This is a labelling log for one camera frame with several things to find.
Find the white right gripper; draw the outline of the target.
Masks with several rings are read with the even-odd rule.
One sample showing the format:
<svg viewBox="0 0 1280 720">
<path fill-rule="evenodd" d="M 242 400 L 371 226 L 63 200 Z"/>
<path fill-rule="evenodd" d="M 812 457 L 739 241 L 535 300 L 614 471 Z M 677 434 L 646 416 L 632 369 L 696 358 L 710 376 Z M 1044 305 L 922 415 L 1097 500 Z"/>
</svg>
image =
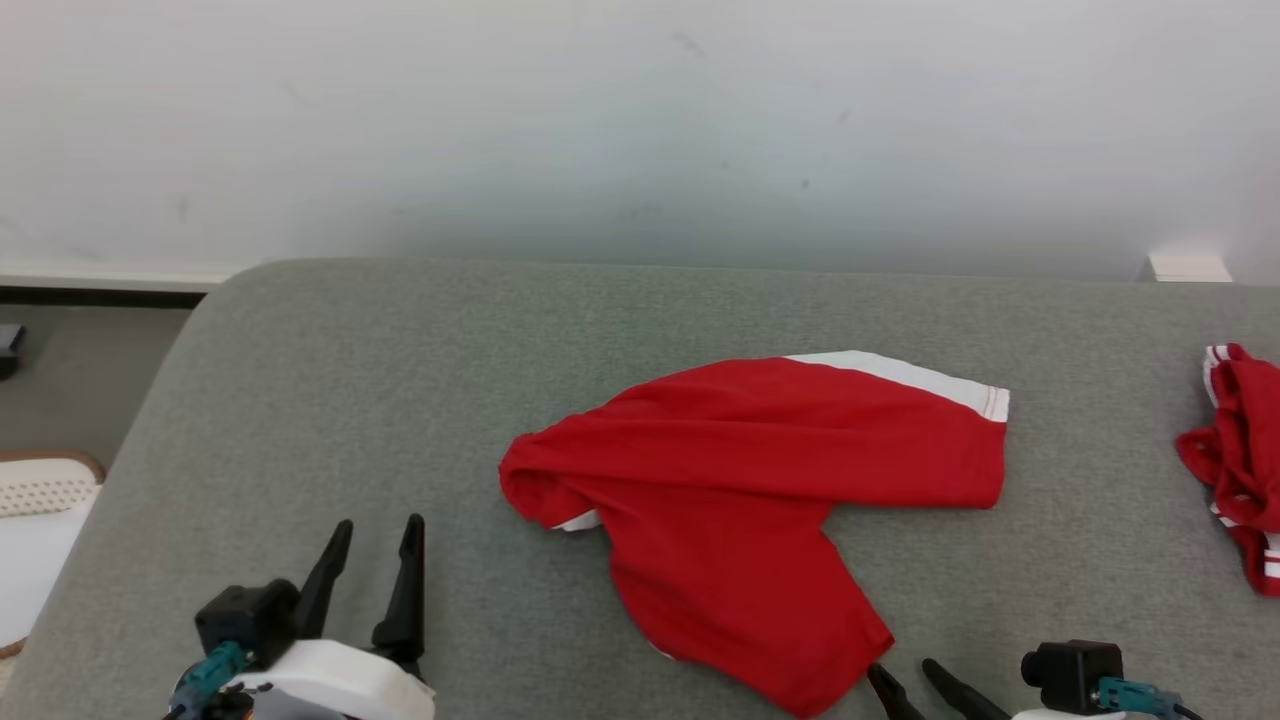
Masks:
<svg viewBox="0 0 1280 720">
<path fill-rule="evenodd" d="M 993 701 L 961 682 L 933 659 L 922 661 L 925 679 L 945 703 L 969 720 L 1125 720 L 1126 712 L 1078 715 L 1052 708 L 1028 708 L 1009 714 Z M 924 715 L 908 697 L 902 684 L 881 664 L 868 667 L 867 680 L 890 720 L 924 720 Z"/>
</svg>

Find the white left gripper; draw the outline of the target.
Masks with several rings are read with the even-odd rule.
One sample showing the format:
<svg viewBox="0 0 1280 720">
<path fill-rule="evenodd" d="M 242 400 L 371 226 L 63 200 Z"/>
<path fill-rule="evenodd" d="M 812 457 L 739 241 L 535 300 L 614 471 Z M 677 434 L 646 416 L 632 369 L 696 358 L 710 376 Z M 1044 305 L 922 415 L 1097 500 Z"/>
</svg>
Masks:
<svg viewBox="0 0 1280 720">
<path fill-rule="evenodd" d="M 372 653 L 317 639 L 346 569 L 353 530 L 352 520 L 337 524 L 300 591 L 296 634 L 301 641 L 269 669 L 230 680 L 230 688 L 253 701 L 253 719 L 436 716 L 435 692 L 421 682 L 420 669 L 425 652 L 425 521 L 420 514 L 411 514 L 406 523 L 399 570 L 385 615 L 372 632 Z"/>
</svg>

